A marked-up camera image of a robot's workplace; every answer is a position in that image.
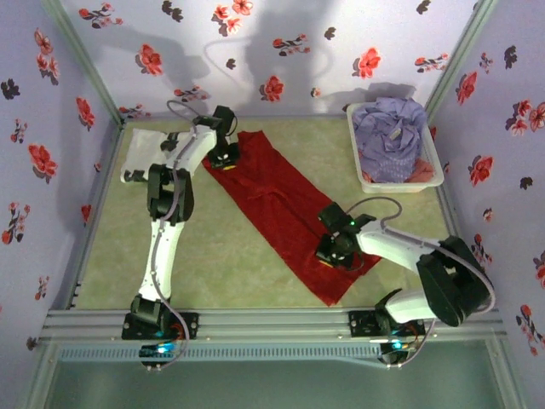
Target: metal bracket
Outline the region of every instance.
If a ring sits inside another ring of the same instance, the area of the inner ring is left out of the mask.
[[[393,333],[386,333],[376,319],[375,310],[348,311],[350,335],[356,337],[413,337],[426,333],[423,321],[411,321],[395,328]]]
[[[187,324],[187,329],[189,330],[189,339],[197,338],[198,332],[198,313],[179,313],[181,318]],[[123,331],[121,338],[124,340],[133,340],[133,341],[169,341],[176,339],[183,335],[181,329],[181,324],[178,322],[178,319],[173,315],[169,315],[169,323],[166,325],[169,328],[163,334],[156,333],[153,338],[150,338],[150,334],[141,329],[141,323],[136,322],[136,318],[133,314],[129,313],[125,315],[125,321],[123,324]]]

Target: floral wallpaper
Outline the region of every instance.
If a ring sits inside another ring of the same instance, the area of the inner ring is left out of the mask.
[[[126,118],[132,107],[140,117],[170,116],[172,98],[238,115],[342,115],[348,103],[377,96],[425,104],[476,4],[59,2]],[[471,78],[461,95],[470,88]],[[195,89],[202,94],[192,98]]]
[[[11,3],[0,38],[0,406],[11,408],[83,240],[92,214],[83,206],[114,128],[36,2]]]
[[[496,288],[532,407],[545,407],[544,12],[500,2],[432,117],[452,206]]]

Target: glass panel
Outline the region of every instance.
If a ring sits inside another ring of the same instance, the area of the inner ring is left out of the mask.
[[[60,363],[47,408],[502,407],[482,342],[430,343],[402,370],[341,361]]]

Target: white towel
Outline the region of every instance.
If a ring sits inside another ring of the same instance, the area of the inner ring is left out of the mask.
[[[150,166],[165,164],[177,144],[185,145],[189,138],[189,132],[166,134],[158,130],[133,130],[127,157],[121,166],[121,182],[147,181]]]

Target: red cloth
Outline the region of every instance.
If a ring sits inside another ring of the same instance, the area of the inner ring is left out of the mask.
[[[308,289],[327,305],[339,302],[381,258],[364,255],[364,266],[350,272],[319,262],[314,252],[327,231],[318,213],[332,200],[274,149],[262,131],[240,132],[238,146],[237,167],[213,170],[208,159],[204,167]]]

